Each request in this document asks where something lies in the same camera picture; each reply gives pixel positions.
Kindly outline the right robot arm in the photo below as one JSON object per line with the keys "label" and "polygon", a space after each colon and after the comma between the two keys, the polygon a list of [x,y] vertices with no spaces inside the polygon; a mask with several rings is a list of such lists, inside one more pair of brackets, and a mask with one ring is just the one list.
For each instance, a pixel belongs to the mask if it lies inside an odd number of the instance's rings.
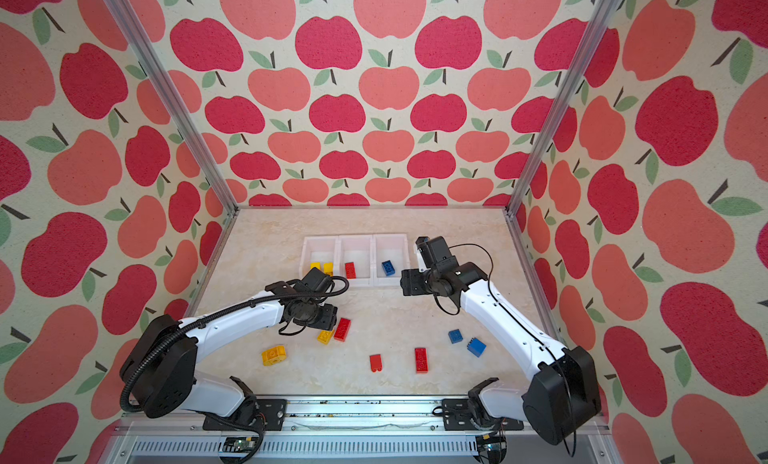
{"label": "right robot arm", "polygon": [[461,264],[441,236],[421,236],[419,266],[401,272],[405,296],[450,299],[483,324],[510,353],[528,381],[525,391],[488,378],[468,392],[473,423],[491,429],[505,418],[525,421],[545,442],[558,445],[601,412],[592,356],[549,336],[497,290],[473,262]]}

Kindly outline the blue small lego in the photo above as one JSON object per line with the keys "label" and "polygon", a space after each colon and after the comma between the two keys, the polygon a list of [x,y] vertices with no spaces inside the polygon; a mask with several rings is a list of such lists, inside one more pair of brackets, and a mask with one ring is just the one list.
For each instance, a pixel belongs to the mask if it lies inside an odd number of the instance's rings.
{"label": "blue small lego", "polygon": [[462,333],[461,333],[461,331],[459,329],[454,329],[454,330],[449,331],[448,332],[448,336],[449,336],[450,342],[452,344],[459,343],[459,342],[461,342],[463,340]]}

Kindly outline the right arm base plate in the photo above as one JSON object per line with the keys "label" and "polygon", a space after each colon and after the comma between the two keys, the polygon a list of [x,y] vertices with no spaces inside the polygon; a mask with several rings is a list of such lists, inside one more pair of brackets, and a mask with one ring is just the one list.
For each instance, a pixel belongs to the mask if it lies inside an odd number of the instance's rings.
{"label": "right arm base plate", "polygon": [[469,398],[443,399],[432,414],[442,419],[447,431],[497,432],[525,428],[520,420],[490,416],[478,402]]}

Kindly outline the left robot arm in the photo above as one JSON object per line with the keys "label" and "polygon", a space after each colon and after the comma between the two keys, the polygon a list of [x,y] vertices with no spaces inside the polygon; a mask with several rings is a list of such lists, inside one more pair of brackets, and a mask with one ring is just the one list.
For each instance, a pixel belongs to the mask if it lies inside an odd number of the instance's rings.
{"label": "left robot arm", "polygon": [[350,287],[343,276],[313,268],[301,279],[277,281],[239,303],[197,317],[162,315],[150,322],[120,369],[120,408],[159,418],[177,409],[196,412],[233,429],[264,422],[254,392],[239,378],[208,375],[197,366],[215,351],[253,333],[277,327],[285,334],[331,330],[338,310],[329,300]]}

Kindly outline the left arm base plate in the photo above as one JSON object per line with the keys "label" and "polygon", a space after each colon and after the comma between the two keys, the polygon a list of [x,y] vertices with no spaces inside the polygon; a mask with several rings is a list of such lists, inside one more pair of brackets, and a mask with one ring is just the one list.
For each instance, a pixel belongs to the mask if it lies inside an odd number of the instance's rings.
{"label": "left arm base plate", "polygon": [[281,431],[286,399],[247,398],[229,417],[205,413],[206,431]]}

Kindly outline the white three-compartment bin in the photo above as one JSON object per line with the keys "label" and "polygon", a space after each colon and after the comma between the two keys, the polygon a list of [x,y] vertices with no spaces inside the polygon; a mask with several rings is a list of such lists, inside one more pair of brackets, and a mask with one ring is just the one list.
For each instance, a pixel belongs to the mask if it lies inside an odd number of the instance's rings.
{"label": "white three-compartment bin", "polygon": [[[334,275],[344,274],[344,264],[353,262],[357,278],[349,280],[355,287],[398,287],[401,272],[411,268],[411,245],[402,233],[306,236],[299,260],[299,276],[310,270],[312,262],[332,262]],[[394,276],[386,277],[382,262],[391,260]]]}

